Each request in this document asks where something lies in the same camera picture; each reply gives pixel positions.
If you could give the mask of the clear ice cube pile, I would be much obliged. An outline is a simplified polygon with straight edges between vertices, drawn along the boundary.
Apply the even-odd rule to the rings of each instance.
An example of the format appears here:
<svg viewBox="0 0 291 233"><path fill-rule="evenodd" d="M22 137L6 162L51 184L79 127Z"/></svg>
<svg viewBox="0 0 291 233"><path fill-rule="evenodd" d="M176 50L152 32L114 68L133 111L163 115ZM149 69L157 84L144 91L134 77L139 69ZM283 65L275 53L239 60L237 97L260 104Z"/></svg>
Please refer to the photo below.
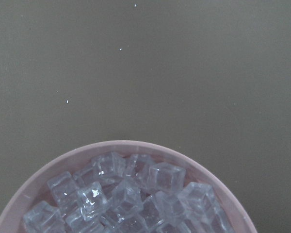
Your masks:
<svg viewBox="0 0 291 233"><path fill-rule="evenodd" d="M148 154L94 157L47 186L55 205L23 216L28 233L231 233L211 185L185 182L186 170Z"/></svg>

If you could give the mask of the pink bowl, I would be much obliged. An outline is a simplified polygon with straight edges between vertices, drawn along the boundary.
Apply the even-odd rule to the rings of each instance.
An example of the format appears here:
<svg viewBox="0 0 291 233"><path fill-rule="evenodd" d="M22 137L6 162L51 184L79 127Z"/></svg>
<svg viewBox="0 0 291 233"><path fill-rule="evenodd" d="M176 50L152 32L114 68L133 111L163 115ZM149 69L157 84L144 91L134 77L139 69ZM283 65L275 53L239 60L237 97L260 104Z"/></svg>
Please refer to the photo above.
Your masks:
<svg viewBox="0 0 291 233"><path fill-rule="evenodd" d="M87 165L91 158L116 151L123 156L133 153L150 154L157 162L169 162L187 169L185 182L197 181L213 186L218 199L237 233L255 233L257 230L241 203L211 172L193 159L172 149L156 144L114 140L86 145L67 152L40 168L18 189L0 216L0 233L23 233L22 217L41 200L53 203L47 180L66 170L71 173Z"/></svg>

